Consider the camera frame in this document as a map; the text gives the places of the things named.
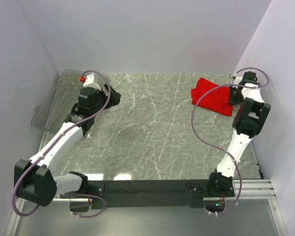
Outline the red t shirt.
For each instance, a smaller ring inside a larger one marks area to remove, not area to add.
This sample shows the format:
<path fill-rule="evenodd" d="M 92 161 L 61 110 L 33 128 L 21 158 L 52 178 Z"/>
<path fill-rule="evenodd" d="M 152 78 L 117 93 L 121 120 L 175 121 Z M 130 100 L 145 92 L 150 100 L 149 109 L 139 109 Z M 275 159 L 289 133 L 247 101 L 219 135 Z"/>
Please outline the red t shirt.
<path fill-rule="evenodd" d="M 216 87 L 218 87 L 217 84 L 214 84 L 205 78 L 200 78 L 196 87 L 191 89 L 192 104 L 195 105 L 206 92 Z M 198 106 L 231 117 L 233 106 L 229 103 L 229 96 L 229 87 L 218 88 L 206 95 L 199 102 Z"/>

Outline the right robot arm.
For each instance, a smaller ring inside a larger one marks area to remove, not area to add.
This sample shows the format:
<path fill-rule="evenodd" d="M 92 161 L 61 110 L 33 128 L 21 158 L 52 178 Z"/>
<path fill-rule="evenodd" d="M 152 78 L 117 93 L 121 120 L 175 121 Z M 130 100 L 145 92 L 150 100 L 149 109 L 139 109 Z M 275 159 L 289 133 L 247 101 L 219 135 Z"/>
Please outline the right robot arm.
<path fill-rule="evenodd" d="M 233 120 L 234 129 L 230 145 L 206 184 L 211 196 L 234 196 L 233 178 L 236 165 L 253 138 L 261 132 L 269 115 L 271 105 L 261 96 L 261 84 L 257 74 L 247 71 L 242 76 L 235 75 L 234 86 L 230 86 L 229 104 L 239 105 Z"/>

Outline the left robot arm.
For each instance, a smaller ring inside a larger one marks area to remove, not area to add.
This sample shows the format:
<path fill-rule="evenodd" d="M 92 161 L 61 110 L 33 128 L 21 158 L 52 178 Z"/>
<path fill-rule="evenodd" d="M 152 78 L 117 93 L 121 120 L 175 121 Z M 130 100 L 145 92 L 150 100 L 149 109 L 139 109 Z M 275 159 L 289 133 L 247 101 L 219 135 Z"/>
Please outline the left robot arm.
<path fill-rule="evenodd" d="M 66 153 L 94 125 L 103 110 L 116 106 L 121 95 L 109 84 L 103 88 L 86 86 L 80 90 L 78 102 L 64 120 L 57 134 L 29 160 L 19 160 L 14 167 L 14 197 L 46 207 L 53 198 L 72 192 L 84 197 L 89 190 L 88 177 L 78 172 L 54 177 L 53 173 Z"/>

